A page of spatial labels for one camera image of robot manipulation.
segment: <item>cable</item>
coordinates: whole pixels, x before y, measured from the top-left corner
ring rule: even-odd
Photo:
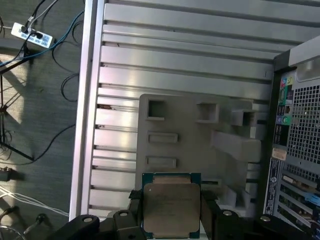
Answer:
[[[37,16],[37,12],[38,12],[40,6],[41,6],[45,1],[46,1],[46,0],[42,0],[41,2],[39,2],[39,4],[35,7],[32,15],[31,15],[32,17],[36,17],[36,16]]]
[[[1,198],[4,198],[6,196],[9,196],[19,202],[22,202],[22,203],[25,203],[25,204],[30,204],[30,205],[33,205],[33,206],[36,206],[36,207],[40,207],[40,208],[44,208],[44,209],[48,209],[50,211],[53,211],[57,214],[60,214],[60,215],[63,215],[63,216],[69,216],[69,214],[63,210],[60,210],[58,208],[54,208],[54,207],[50,207],[46,204],[44,204],[43,202],[37,200],[37,199],[34,199],[32,197],[29,197],[29,196],[26,196],[26,195],[23,195],[23,194],[20,194],[20,193],[16,193],[16,192],[11,192],[9,190],[7,190],[6,188],[4,188],[3,186],[0,186],[0,192],[2,192],[3,194],[0,196],[0,199]]]
[[[17,235],[19,235],[19,237],[22,239],[22,240],[27,240],[26,237],[21,234],[18,230],[16,230],[14,227],[12,226],[5,226],[5,225],[0,225],[0,229],[5,229],[5,230],[8,230],[8,231],[12,231],[14,233],[16,233]]]
[[[35,58],[37,56],[40,56],[48,51],[50,51],[51,49],[54,49],[60,42],[64,41],[67,36],[69,35],[73,25],[75,24],[76,20],[84,13],[84,11],[81,11],[72,21],[71,25],[69,26],[68,30],[66,31],[66,33],[54,44],[52,45],[51,47],[47,48],[46,50],[44,51],[41,51],[41,52],[38,52],[36,54],[33,54],[33,55],[29,55],[29,56],[25,56],[25,57],[21,57],[21,58],[17,58],[17,59],[12,59],[12,60],[9,60],[9,61],[5,61],[3,62],[2,64],[0,64],[0,67],[2,66],[5,66],[11,62],[14,62],[14,61],[17,61],[17,60],[22,60],[22,59],[32,59],[32,58]]]
[[[28,39],[31,37],[31,35],[32,35],[32,32],[31,32],[31,33],[28,35],[28,37],[23,41],[23,44],[22,44],[19,52],[17,53],[17,55],[16,55],[12,60],[10,60],[10,61],[5,61],[5,62],[3,62],[2,64],[0,64],[0,67],[4,67],[4,66],[10,64],[11,62],[15,61],[16,58],[19,57],[21,51],[22,51],[23,49],[25,49],[25,50],[27,49],[27,42],[28,42]]]
[[[80,24],[83,24],[83,23],[84,23],[83,20],[78,21],[78,22],[73,26],[73,28],[72,28],[72,38],[73,38],[73,40],[76,42],[76,44],[78,44],[78,45],[81,45],[81,42],[78,42],[78,40],[76,39],[76,37],[75,37],[75,30],[76,30],[76,28],[77,28]]]
[[[71,103],[76,103],[78,100],[77,100],[77,99],[70,99],[70,98],[66,97],[66,95],[65,95],[65,86],[66,86],[66,84],[67,84],[71,79],[73,79],[73,78],[75,78],[75,77],[78,77],[78,83],[79,83],[79,73],[74,73],[74,74],[72,74],[72,75],[70,75],[70,76],[67,76],[67,77],[63,80],[63,82],[62,82],[62,84],[61,84],[61,87],[60,87],[60,91],[61,91],[62,97],[63,97],[65,100],[67,100],[68,102],[71,102]]]
[[[75,127],[75,124],[72,124],[66,128],[64,128],[63,130],[61,130],[60,132],[58,132],[50,141],[49,145],[47,146],[47,148],[43,151],[43,153],[41,153],[36,159],[34,159],[31,162],[26,162],[26,163],[9,163],[9,162],[5,162],[5,161],[0,161],[0,164],[6,164],[6,165],[15,165],[15,166],[23,166],[23,165],[29,165],[29,164],[34,164],[36,161],[38,161],[40,158],[42,158],[50,149],[51,145],[54,143],[54,141],[56,140],[57,137],[59,137],[64,131],[71,129],[73,127]]]
[[[49,9],[56,4],[56,2],[58,2],[59,0],[54,0],[39,16],[37,16],[35,19],[32,20],[32,22],[30,23],[29,27],[30,29],[32,29],[32,25],[35,23],[35,21],[37,21],[42,15],[44,15],[47,11],[49,11]]]
[[[29,17],[29,19],[26,21],[26,23],[25,23],[25,25],[24,25],[26,28],[28,27],[29,22],[32,21],[32,20],[36,17],[37,12],[38,12],[40,6],[41,6],[45,1],[46,1],[46,0],[42,0],[42,1],[39,2],[39,4],[35,7],[35,9],[34,9],[32,15],[31,15],[31,17]]]
[[[68,72],[74,72],[74,71],[72,71],[72,70],[64,67],[63,65],[61,65],[61,64],[56,60],[55,50],[57,49],[57,47],[58,47],[59,45],[61,45],[61,44],[63,44],[63,43],[71,44],[71,45],[73,45],[73,46],[75,46],[75,47],[79,47],[77,44],[75,44],[75,43],[73,43],[73,42],[70,42],[70,41],[61,41],[61,42],[59,42],[59,43],[55,46],[54,49],[52,49],[52,52],[51,52],[52,59],[53,59],[53,61],[54,61],[60,68],[66,70],[66,71],[68,71]]]
[[[0,34],[2,33],[2,31],[3,31],[3,37],[5,37],[6,36],[5,24],[0,15]]]

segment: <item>metal slot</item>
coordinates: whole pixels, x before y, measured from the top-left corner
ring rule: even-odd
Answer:
[[[89,204],[101,207],[126,209],[129,205],[129,192],[90,190]]]
[[[94,157],[92,161],[92,166],[105,168],[106,170],[123,170],[128,172],[135,172],[136,162],[128,160],[119,159],[106,159]]]
[[[183,32],[165,31],[160,29],[148,29],[131,26],[111,25],[107,24],[103,26],[103,32],[109,34],[127,35],[127,36],[139,36],[153,39],[165,39],[178,42],[196,43],[205,45],[224,46],[240,49],[252,49],[265,52],[282,53],[285,52],[295,44],[285,43],[272,43],[272,42],[260,42],[250,41],[242,39],[233,39],[219,36],[198,35]]]
[[[96,129],[94,131],[94,145],[135,152],[137,133]]]
[[[101,47],[101,62],[125,66],[143,66],[146,68],[234,76],[265,81],[270,81],[273,76],[273,66],[266,63],[114,46]],[[201,62],[202,64],[198,65],[195,64],[195,62]]]
[[[297,228],[300,230],[300,228],[298,228],[294,223],[292,223],[289,219],[287,219],[285,216],[283,216],[280,212],[276,213],[276,216],[281,219],[282,221],[286,222],[287,224],[290,224],[291,226]]]
[[[153,50],[155,48],[163,48],[168,49],[173,52],[177,51],[186,51],[188,53],[194,53],[197,55],[203,56],[229,56],[229,59],[237,59],[237,58],[246,58],[246,60],[251,59],[257,62],[270,62],[277,53],[274,52],[266,52],[266,51],[257,51],[257,50],[249,50],[249,49],[241,49],[234,47],[225,47],[225,46],[214,46],[214,45],[202,45],[197,43],[189,43],[189,42],[178,42],[178,41],[170,41],[163,39],[152,39],[145,37],[135,37],[135,36],[124,36],[124,35],[115,35],[115,34],[104,34],[102,36],[102,40],[108,43],[116,43],[116,44],[124,44],[125,47],[137,47],[141,48],[150,48]]]
[[[311,223],[305,220],[303,217],[301,217],[298,213],[292,211],[290,208],[288,208],[286,205],[283,203],[279,202],[278,206],[281,207],[282,209],[286,210],[289,214],[294,216],[296,219],[298,219],[300,222],[302,222],[304,225],[306,225],[308,228],[311,227]]]
[[[285,182],[285,181],[283,181],[283,180],[281,180],[280,183],[281,183],[283,186],[287,187],[288,189],[296,192],[297,194],[299,194],[299,195],[301,195],[301,196],[303,196],[303,197],[305,196],[305,192],[302,191],[301,189],[299,189],[299,188],[297,188],[297,187],[295,187],[295,186],[292,186],[291,184],[289,184],[289,183],[287,183],[287,182]]]
[[[301,176],[295,175],[295,174],[293,174],[293,173],[291,173],[291,172],[289,172],[289,171],[287,171],[287,170],[283,170],[283,171],[282,171],[282,174],[283,174],[283,175],[287,175],[288,177],[290,177],[290,178],[292,178],[292,179],[295,179],[295,180],[297,180],[297,181],[299,181],[299,182],[301,182],[301,183],[304,183],[304,184],[306,184],[306,185],[309,185],[309,186],[312,187],[312,188],[316,188],[316,187],[317,187],[317,184],[316,184],[315,182],[310,181],[310,180],[308,180],[308,179],[305,179],[305,178],[303,178],[303,177],[301,177]]]
[[[130,109],[137,109],[139,107],[138,100],[119,99],[119,98],[106,97],[106,96],[98,96],[97,104],[109,105],[109,106],[121,106],[121,107],[130,108]]]
[[[311,215],[313,214],[313,210],[310,207],[307,207],[306,205],[302,204],[301,202],[295,200],[293,197],[289,196],[288,194],[281,191],[280,196],[286,198],[287,200],[289,200],[293,204],[297,205],[299,208],[305,210],[307,213],[309,213]]]
[[[130,192],[135,188],[135,177],[132,172],[92,170],[91,185],[99,189]]]
[[[171,29],[182,29],[195,33],[214,32],[238,38],[273,39],[297,44],[308,41],[319,35],[319,32],[310,31],[308,27],[292,26],[281,23],[271,23],[232,17],[212,16],[190,12],[152,9],[147,7],[106,4],[104,20],[120,23],[144,24]]]
[[[138,129],[138,113],[98,108],[95,124]]]

